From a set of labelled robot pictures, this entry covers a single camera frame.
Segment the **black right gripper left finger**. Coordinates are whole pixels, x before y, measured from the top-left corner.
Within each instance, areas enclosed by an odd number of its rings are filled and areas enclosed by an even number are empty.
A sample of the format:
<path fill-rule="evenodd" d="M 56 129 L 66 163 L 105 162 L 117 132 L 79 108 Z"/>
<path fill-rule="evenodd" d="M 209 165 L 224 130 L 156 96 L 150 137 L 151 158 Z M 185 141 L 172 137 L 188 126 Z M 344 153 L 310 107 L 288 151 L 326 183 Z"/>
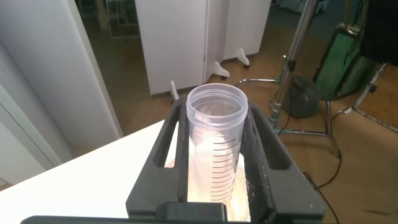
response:
<path fill-rule="evenodd" d="M 165 202 L 186 202 L 188 196 L 189 121 L 185 97 L 174 101 L 148 158 L 126 200 L 129 218 L 153 217 Z M 177 131 L 175 164 L 166 168 L 165 160 Z"/>

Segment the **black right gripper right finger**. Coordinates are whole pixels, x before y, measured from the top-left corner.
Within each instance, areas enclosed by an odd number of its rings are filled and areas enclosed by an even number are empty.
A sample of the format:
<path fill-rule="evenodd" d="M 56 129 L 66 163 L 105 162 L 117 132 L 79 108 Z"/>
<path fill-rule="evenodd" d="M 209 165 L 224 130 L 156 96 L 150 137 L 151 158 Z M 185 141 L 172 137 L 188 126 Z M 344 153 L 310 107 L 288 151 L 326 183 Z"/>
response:
<path fill-rule="evenodd" d="M 261 109 L 248 104 L 242 155 L 253 223 L 320 223 L 326 208 Z"/>

